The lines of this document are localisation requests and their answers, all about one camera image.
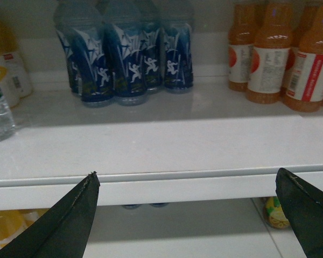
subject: orange juice bottle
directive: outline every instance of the orange juice bottle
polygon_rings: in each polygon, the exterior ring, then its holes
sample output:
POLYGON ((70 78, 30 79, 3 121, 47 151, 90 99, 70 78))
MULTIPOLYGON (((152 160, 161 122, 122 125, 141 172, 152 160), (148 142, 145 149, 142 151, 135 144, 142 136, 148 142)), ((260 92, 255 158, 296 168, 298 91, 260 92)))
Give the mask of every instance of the orange juice bottle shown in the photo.
POLYGON ((30 210, 19 210, 20 214, 23 216, 25 223, 30 227, 35 223, 48 209, 30 209, 30 210))
POLYGON ((323 100, 323 4, 302 37, 284 103, 300 112, 319 110, 323 100))
POLYGON ((25 229, 25 221, 18 211, 0 211, 0 249, 25 229))
POLYGON ((12 29, 0 17, 0 49, 11 77, 20 97, 32 93, 32 84, 25 70, 23 60, 18 51, 18 44, 12 29))
POLYGON ((0 50, 0 89, 2 94, 7 100, 10 107, 16 106, 19 103, 19 94, 13 84, 13 81, 9 78, 9 72, 6 67, 4 57, 0 50))
POLYGON ((265 11, 267 9, 268 1, 267 0, 260 0, 256 3, 255 8, 255 21, 258 28, 263 26, 265 11))
POLYGON ((299 44, 302 36, 311 29, 311 26, 314 21, 314 17, 318 10, 320 1, 308 1, 305 4, 303 14, 301 15, 300 22, 298 27, 293 31, 293 40, 291 43, 291 49, 289 51, 289 58, 287 60, 285 75, 282 81, 282 88, 280 95, 283 97, 286 94, 286 90, 288 88, 288 84, 291 80, 293 66, 296 62, 296 55, 299 50, 299 44))
POLYGON ((257 32, 252 54, 248 100, 271 104, 279 100, 282 79, 292 42, 292 5, 287 0, 271 0, 264 23, 257 32))
POLYGON ((229 31, 229 88, 246 91, 252 57, 252 48, 258 26, 255 22, 255 4, 249 0, 235 2, 234 23, 229 31))

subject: white figure graphic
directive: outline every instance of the white figure graphic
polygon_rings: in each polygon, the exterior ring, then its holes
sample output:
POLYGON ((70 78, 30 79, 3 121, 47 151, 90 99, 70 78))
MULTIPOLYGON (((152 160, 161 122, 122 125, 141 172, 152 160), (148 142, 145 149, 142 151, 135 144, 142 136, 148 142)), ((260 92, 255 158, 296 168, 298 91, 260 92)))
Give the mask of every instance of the white figure graphic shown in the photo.
POLYGON ((175 70, 174 66, 177 66, 178 63, 173 63, 170 60, 167 61, 167 72, 171 73, 172 75, 175 75, 176 73, 178 73, 178 69, 175 70))
POLYGON ((107 71, 108 70, 109 69, 100 68, 99 71, 98 71, 98 74, 100 76, 102 76, 102 82, 101 82, 101 86, 100 87, 103 87, 104 86, 104 82, 109 82, 109 80, 110 80, 110 77, 107 74, 107 71))
POLYGON ((145 63, 146 63, 146 65, 148 65, 148 67, 147 67, 147 71, 146 71, 146 74, 149 74, 150 70, 153 70, 153 72, 158 71, 159 66, 156 66, 156 62, 157 62, 157 60, 155 60, 155 59, 151 59, 151 58, 148 58, 148 59, 146 60, 146 57, 144 57, 144 59, 145 59, 145 63))
POLYGON ((136 64, 133 64, 133 67, 131 66, 131 63, 129 63, 129 70, 131 70, 134 74, 133 74, 133 78, 131 80, 131 83, 133 83, 136 79, 136 77, 138 77, 139 79, 141 79, 141 73, 139 71, 140 66, 137 66, 136 64))

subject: blue bottle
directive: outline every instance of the blue bottle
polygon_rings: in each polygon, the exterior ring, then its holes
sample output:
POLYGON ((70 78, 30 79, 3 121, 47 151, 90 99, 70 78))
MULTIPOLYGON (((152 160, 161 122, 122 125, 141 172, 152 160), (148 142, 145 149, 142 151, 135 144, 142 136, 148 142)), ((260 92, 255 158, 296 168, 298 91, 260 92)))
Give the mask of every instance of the blue bottle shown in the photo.
POLYGON ((66 39, 65 33, 61 26, 61 19, 65 13, 66 1, 67 0, 58 0, 59 5, 55 9, 53 20, 56 33, 66 55, 66 66, 68 72, 69 87, 71 88, 71 91, 75 96, 81 97, 81 77, 78 68, 74 62, 74 56, 71 50, 71 46, 68 40, 66 39))
POLYGON ((83 104, 92 108, 110 104, 114 80, 103 51, 100 13, 88 0, 67 1, 61 26, 82 78, 83 104))
POLYGON ((191 33, 194 10, 188 0, 164 0, 161 19, 165 45, 164 86, 175 94, 193 86, 191 33))
POLYGON ((125 106, 142 104, 147 89, 142 75, 140 12, 132 0, 111 0, 103 21, 115 73, 116 101, 125 106))
POLYGON ((152 0, 134 0, 141 13, 143 78, 149 93, 155 93, 162 86, 160 66, 160 17, 152 0))

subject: bottle top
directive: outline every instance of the bottle top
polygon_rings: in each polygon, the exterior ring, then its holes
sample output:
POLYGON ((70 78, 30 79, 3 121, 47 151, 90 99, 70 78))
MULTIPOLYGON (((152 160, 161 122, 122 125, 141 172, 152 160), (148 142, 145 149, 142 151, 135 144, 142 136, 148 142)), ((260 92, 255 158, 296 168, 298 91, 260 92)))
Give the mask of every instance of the bottle top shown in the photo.
POLYGON ((66 26, 93 26, 101 25, 101 15, 98 10, 89 4, 88 0, 66 1, 63 7, 60 22, 66 26))
POLYGON ((141 13, 142 21, 159 19, 158 8, 153 4, 152 0, 134 0, 134 3, 141 13))
POLYGON ((111 0, 103 20, 105 23, 130 23, 140 21, 141 14, 132 0, 111 0))
POLYGON ((164 0, 161 6, 163 20, 192 20, 194 8, 188 0, 164 0))

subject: red label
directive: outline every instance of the red label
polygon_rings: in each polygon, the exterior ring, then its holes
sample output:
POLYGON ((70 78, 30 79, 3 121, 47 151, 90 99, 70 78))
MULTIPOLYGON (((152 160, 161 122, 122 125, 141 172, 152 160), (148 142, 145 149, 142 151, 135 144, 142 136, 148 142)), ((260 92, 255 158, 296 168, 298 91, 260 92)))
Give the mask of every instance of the red label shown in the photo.
POLYGON ((323 55, 316 55, 313 61, 310 75, 306 83, 303 97, 301 99, 302 101, 307 101, 307 102, 311 101, 311 97, 312 97, 314 88, 316 86, 319 74, 322 70, 322 66, 323 66, 323 55))
POLYGON ((7 55, 4 55, 4 58, 5 60, 10 60, 10 59, 13 59, 13 55, 12 54, 7 54, 7 55))

